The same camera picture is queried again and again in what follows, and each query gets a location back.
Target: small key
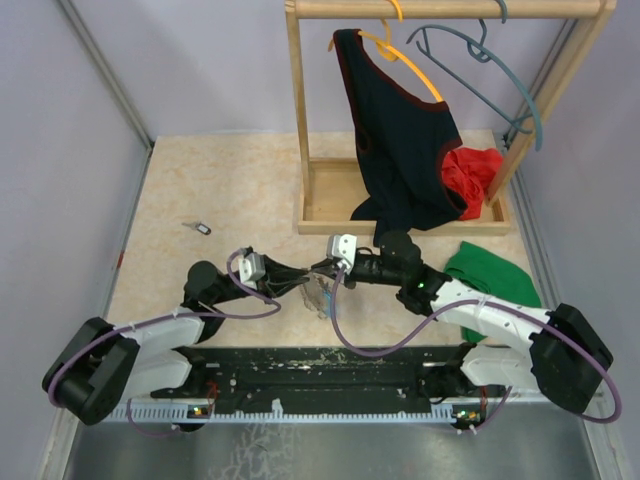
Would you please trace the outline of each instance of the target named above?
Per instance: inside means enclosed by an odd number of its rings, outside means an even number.
[[[196,232],[200,232],[203,235],[209,235],[211,233],[211,229],[201,222],[191,222],[191,223],[182,222],[182,225],[190,228],[191,230],[195,230]]]

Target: yellow hanger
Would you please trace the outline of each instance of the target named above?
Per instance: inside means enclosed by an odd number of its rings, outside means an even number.
[[[389,0],[389,1],[393,3],[394,7],[396,7],[396,11],[398,12],[398,21],[402,22],[403,20],[402,9],[400,8],[400,5],[398,4],[397,0]],[[389,24],[387,23],[386,20],[380,19],[380,21],[384,26],[384,30],[386,34],[385,40],[382,40],[381,38],[378,38],[375,35],[372,35],[368,32],[363,32],[362,30],[358,32],[358,35],[360,35],[363,38],[368,38],[369,40],[373,40],[376,43],[378,52],[380,53],[380,55],[382,55],[384,59],[390,62],[395,62],[397,59],[402,60],[407,65],[407,67],[409,67],[413,71],[413,73],[415,73],[418,76],[418,78],[422,80],[422,83],[424,83],[425,86],[429,89],[429,91],[434,96],[436,101],[442,102],[442,95],[440,95],[440,92],[435,87],[435,85],[431,83],[431,80],[429,80],[427,76],[424,73],[422,73],[422,71],[416,66],[415,63],[413,63],[402,52],[400,52],[393,45],[391,45],[391,28],[389,27]],[[333,38],[329,42],[329,48],[327,50],[330,52],[332,49],[333,49]]]

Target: clothes rack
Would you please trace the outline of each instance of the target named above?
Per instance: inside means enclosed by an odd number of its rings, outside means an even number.
[[[535,97],[540,118],[544,123],[609,20],[615,9],[616,0],[508,0],[506,3],[509,19],[565,18],[574,21],[571,35]],[[404,18],[478,20],[502,18],[502,8],[495,0],[402,0],[401,5]],[[301,234],[371,234],[375,228],[375,222],[349,221],[353,208],[367,197],[359,177],[356,159],[310,156],[300,20],[394,19],[397,17],[397,12],[387,0],[286,0],[285,15],[302,168],[298,232]],[[505,188],[535,142],[532,119],[525,119],[522,127],[530,133],[518,132],[514,137],[502,167],[488,189],[486,205],[480,219],[455,221],[428,232],[416,231],[415,233],[506,234],[510,230],[510,220],[509,207],[504,194]]]

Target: green towel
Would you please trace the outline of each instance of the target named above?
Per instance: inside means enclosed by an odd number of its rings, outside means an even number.
[[[472,243],[460,244],[460,250],[449,259],[444,272],[480,292],[525,307],[541,306],[531,277],[524,270]],[[463,328],[462,338],[478,343],[485,336]]]

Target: black tank top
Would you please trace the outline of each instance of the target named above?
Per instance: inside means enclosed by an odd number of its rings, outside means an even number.
[[[376,220],[374,245],[389,230],[429,230],[460,218],[464,199],[442,182],[442,161],[462,145],[446,102],[426,103],[369,58],[358,30],[333,34],[370,198],[351,220]]]

